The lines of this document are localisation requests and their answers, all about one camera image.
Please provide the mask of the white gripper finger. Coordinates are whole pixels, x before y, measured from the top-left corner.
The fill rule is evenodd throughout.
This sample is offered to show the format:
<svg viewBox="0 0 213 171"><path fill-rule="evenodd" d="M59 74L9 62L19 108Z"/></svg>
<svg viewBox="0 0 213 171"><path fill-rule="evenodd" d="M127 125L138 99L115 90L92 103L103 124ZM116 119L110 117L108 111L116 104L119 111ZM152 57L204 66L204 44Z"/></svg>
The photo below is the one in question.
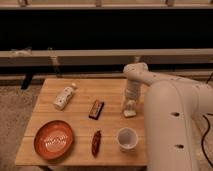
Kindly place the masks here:
<svg viewBox="0 0 213 171"><path fill-rule="evenodd" d="M132 100L131 102L131 106L132 106L132 110L136 112L136 108L137 108L137 102L135 100Z"/></svg>
<svg viewBox="0 0 213 171"><path fill-rule="evenodd" d="M122 103L122 112L125 110L128 110L128 99L124 99L123 103Z"/></svg>

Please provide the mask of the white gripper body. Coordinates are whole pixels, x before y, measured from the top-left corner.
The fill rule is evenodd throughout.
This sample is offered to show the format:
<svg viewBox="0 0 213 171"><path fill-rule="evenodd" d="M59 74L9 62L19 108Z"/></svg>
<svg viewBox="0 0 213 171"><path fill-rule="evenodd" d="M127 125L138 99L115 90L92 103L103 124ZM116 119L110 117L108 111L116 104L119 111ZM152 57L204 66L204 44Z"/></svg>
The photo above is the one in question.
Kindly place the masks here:
<svg viewBox="0 0 213 171"><path fill-rule="evenodd" d="M125 100L138 101L140 99L141 84L136 81L128 80L124 89Z"/></svg>

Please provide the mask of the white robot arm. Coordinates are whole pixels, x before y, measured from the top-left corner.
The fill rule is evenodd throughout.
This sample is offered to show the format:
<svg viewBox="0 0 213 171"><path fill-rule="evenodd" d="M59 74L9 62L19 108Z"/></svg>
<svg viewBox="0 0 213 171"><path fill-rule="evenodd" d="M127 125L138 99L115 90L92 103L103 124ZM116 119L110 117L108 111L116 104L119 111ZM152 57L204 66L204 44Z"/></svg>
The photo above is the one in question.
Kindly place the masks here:
<svg viewBox="0 0 213 171"><path fill-rule="evenodd" d="M145 63L124 67L124 97L144 96L147 171L199 171L191 117L213 114L213 87L192 79L151 72Z"/></svg>

